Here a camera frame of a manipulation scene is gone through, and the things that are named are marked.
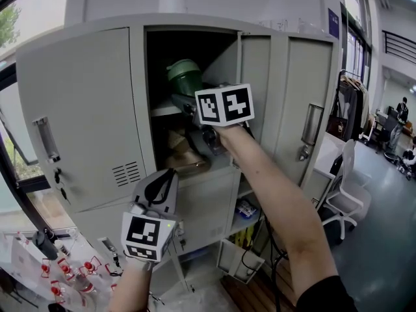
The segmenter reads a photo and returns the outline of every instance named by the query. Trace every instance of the black sleeve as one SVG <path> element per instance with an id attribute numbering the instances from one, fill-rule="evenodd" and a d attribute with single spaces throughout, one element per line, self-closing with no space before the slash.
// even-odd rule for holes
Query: black sleeve
<path id="1" fill-rule="evenodd" d="M 331 276 L 314 284 L 298 300 L 297 312 L 357 311 L 339 276 Z"/>

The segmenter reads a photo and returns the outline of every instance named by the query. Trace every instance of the metal handle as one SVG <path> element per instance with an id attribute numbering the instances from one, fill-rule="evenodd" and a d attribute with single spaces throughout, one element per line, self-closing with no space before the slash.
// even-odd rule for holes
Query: metal handle
<path id="1" fill-rule="evenodd" d="M 307 110 L 304 132 L 302 133 L 302 141 L 310 146 L 314 146 L 317 141 L 320 123 L 322 121 L 322 107 L 309 104 Z"/>
<path id="2" fill-rule="evenodd" d="M 49 126 L 47 117 L 35 120 L 33 122 L 33 125 L 37 126 L 38 128 L 40 139 L 42 140 L 42 143 L 44 144 L 44 148 L 46 151 L 47 161 L 49 163 L 55 163 L 59 161 L 60 156 L 55 141 L 53 140 L 51 128 Z"/>
<path id="3" fill-rule="evenodd" d="M 299 161 L 303 162 L 304 160 L 308 159 L 310 156 L 309 148 L 305 144 L 302 148 L 300 148 L 299 152 Z"/>

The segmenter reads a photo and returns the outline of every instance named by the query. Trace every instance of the white office chair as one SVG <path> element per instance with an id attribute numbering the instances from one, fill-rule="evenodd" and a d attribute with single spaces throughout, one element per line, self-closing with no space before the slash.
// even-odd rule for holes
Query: white office chair
<path id="1" fill-rule="evenodd" d="M 352 231 L 357 226 L 357 220 L 367 215 L 371 203 L 371 195 L 364 186 L 371 180 L 371 176 L 354 170 L 354 141 L 349 140 L 343 149 L 343 176 L 341 184 L 328 194 L 325 208 L 334 212 L 334 216 L 323 221 L 326 225 L 339 221 L 341 225 L 341 243 L 345 238 L 345 222 L 350 222 Z"/>

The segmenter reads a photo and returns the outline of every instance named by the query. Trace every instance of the green lid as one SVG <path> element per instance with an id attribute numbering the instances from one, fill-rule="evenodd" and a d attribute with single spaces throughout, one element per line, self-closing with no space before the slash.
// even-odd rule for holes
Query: green lid
<path id="1" fill-rule="evenodd" d="M 173 65 L 166 68 L 168 70 L 168 80 L 172 80 L 174 77 L 177 77 L 178 75 L 187 73 L 187 72 L 193 72 L 193 71 L 199 71 L 200 68 L 198 65 L 193 62 L 190 59 L 183 59 L 175 62 Z"/>

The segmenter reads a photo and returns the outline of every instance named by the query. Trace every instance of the person in black shirt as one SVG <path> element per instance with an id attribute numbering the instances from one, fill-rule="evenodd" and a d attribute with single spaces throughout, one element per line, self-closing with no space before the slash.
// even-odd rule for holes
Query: person in black shirt
<path id="1" fill-rule="evenodd" d="M 237 161 L 270 224 L 287 249 L 297 311 L 357 311 L 338 276 L 324 228 L 312 203 L 241 127 L 216 127 Z M 147 309 L 151 271 L 127 266 L 110 312 Z"/>
<path id="2" fill-rule="evenodd" d="M 409 116 L 409 109 L 407 107 L 408 99 L 406 97 L 403 97 L 403 100 L 401 103 L 397 105 L 396 111 L 397 113 L 397 124 L 395 128 L 390 133 L 390 141 L 387 145 L 389 149 L 391 149 L 391 152 L 396 151 L 397 142 L 400 138 L 400 134 L 403 131 L 403 127 L 408 122 L 408 116 Z"/>

